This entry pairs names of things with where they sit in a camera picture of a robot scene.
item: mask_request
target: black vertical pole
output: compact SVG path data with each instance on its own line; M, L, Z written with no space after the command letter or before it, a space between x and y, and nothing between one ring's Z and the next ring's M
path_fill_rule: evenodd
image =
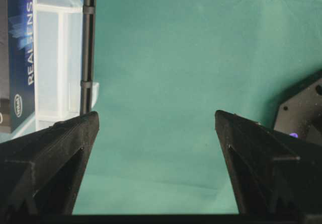
M96 0L84 0L82 80L80 83L80 115L84 115L90 112L92 109L92 85L94 77L95 7Z

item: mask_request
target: green cloth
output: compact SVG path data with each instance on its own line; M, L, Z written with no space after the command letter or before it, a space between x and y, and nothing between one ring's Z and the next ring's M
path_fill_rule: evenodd
M101 128L75 214L237 213L217 109L271 126L319 69L322 0L97 0Z

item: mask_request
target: purple light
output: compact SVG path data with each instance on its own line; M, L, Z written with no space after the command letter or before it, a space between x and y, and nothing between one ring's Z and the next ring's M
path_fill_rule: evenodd
M295 137L295 138L298 138L298 135L297 135L296 132L291 133L290 136Z

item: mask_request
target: blue box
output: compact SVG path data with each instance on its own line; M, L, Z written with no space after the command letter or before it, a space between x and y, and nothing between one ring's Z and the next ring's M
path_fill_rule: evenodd
M34 111L33 0L0 0L0 132Z

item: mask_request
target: transparent plastic bin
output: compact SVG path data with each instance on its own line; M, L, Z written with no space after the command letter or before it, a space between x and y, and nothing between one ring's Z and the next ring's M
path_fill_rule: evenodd
M82 0L34 0L37 130L79 115L82 31Z

